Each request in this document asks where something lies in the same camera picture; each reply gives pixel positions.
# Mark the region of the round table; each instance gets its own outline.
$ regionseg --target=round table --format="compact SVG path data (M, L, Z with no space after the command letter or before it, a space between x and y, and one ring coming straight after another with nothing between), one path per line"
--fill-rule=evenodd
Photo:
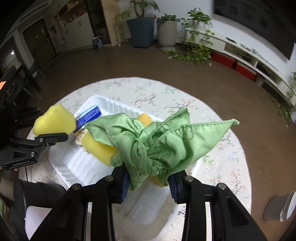
M102 95L163 119L180 108L187 107L190 123L221 121L209 106L195 97L159 81L138 77L98 81L72 92L58 103L74 114L92 95ZM31 131L28 139L34 137ZM28 166L28 180L54 182L67 188L49 163L48 151L49 148L46 148L41 153L37 164ZM195 178L202 183L214 186L219 182L226 183L248 212L251 212L252 186L249 169L244 150L232 130L229 130L221 141L198 162L200 166ZM26 179L24 168L20 170L20 178ZM159 240L181 240L184 217L185 205L180 204L178 214ZM210 237L211 226L207 226L207 235ZM120 241L131 240L119 233L116 233L116 238Z

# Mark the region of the blue plant pot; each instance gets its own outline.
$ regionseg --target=blue plant pot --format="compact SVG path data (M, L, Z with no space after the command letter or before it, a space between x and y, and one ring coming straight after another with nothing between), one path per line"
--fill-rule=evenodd
M154 17L127 20L134 47L148 48L153 45L154 22Z

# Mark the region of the air vent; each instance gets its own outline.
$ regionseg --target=air vent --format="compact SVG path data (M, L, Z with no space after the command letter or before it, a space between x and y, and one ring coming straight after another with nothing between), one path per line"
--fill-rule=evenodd
M34 13L38 12L39 10L41 10L41 9L43 9L43 8L45 8L45 7L47 7L48 5L49 5L49 3L46 2L46 3L42 4L42 5L40 5L39 7L35 8L35 9L32 10L31 12L27 13L25 16L23 16L22 18L20 18L20 23L21 23L22 21L24 21L26 18L28 18L29 16L31 16L31 15L33 15Z

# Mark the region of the orange light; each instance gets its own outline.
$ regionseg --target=orange light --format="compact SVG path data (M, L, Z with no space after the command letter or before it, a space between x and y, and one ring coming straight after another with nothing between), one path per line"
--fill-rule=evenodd
M0 82L0 89L2 89L3 85L6 83L6 81Z

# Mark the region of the floor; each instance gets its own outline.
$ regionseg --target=floor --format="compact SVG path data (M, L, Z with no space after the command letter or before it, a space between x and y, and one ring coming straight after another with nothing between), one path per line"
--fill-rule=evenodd
M222 119L236 118L232 130L244 148L252 181L252 217L269 241L278 241L290 221L264 221L268 201L296 190L296 125L286 127L266 90L220 63L195 65L168 60L156 46L130 45L83 49L62 54L44 71L43 111L72 91L115 77L138 76L162 81L209 105Z

